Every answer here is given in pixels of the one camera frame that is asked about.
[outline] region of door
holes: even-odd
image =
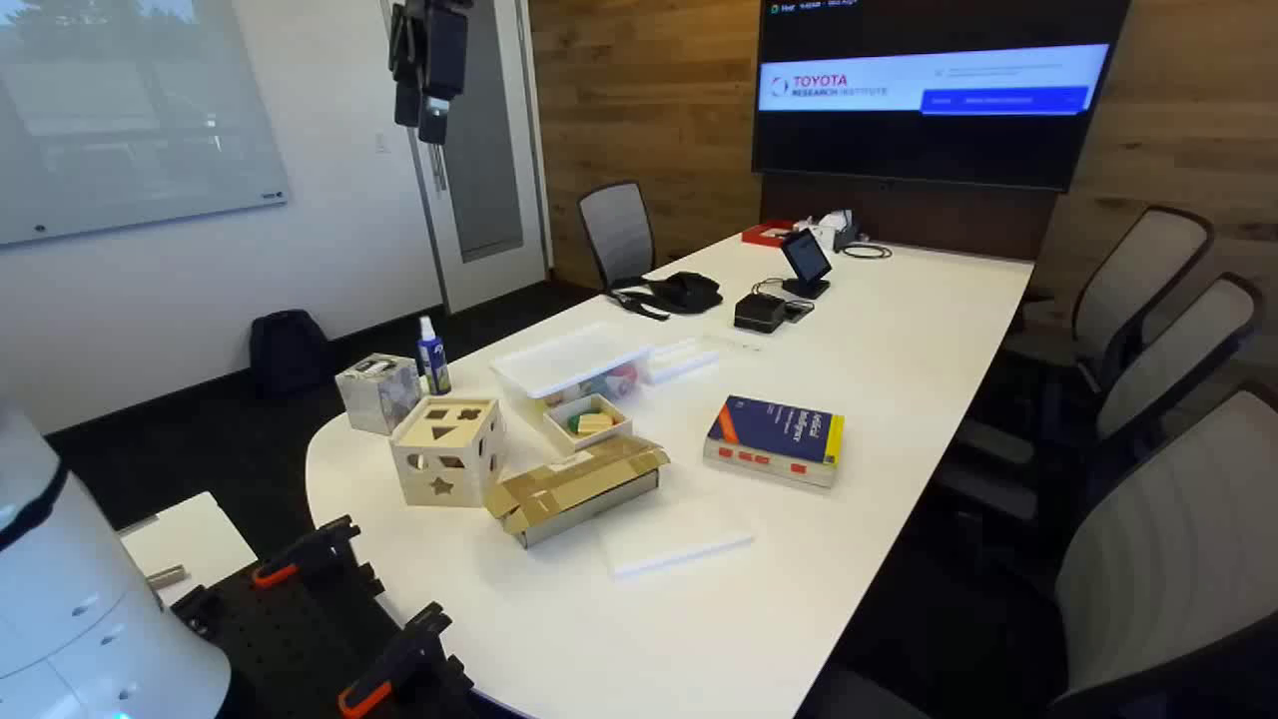
[[[412,145],[447,312],[547,275],[525,0],[473,0],[467,19],[447,145]]]

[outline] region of office chair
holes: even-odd
[[[1059,540],[1150,445],[1158,421],[1223,368],[1256,324],[1260,296],[1215,281],[1106,392],[1078,448],[1026,445],[991,422],[963,422],[938,488],[1039,540]]]
[[[1174,693],[1278,631],[1273,469],[1278,406],[1242,389],[1078,524],[1047,594],[902,549],[890,598],[863,607],[859,670],[943,715],[1103,715]],[[838,715],[859,715],[859,694],[919,715],[870,681],[850,683]]]
[[[1064,334],[1022,326],[1002,344],[977,406],[991,406],[995,389],[1017,389],[1026,406],[1010,422],[1059,421],[1068,413],[1064,401],[1082,404],[1087,414],[1142,346],[1150,307],[1206,255],[1211,239],[1206,220],[1147,209],[1082,284]]]
[[[579,201],[600,284],[617,287],[650,271],[650,229],[637,184],[607,184]]]

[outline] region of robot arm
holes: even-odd
[[[42,437],[0,401],[0,715],[214,715],[231,663],[167,617]]]

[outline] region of red part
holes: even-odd
[[[282,587],[294,581],[294,562],[275,567],[270,575],[250,570],[250,587],[268,593],[268,587]]]
[[[374,707],[384,707],[392,699],[392,683],[379,683],[374,693],[362,694],[362,705],[348,705],[352,686],[344,694],[335,694],[335,707],[344,711],[344,719],[368,719]]]

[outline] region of wall-mounted screen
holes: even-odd
[[[1068,187],[1122,0],[762,0],[753,168]]]

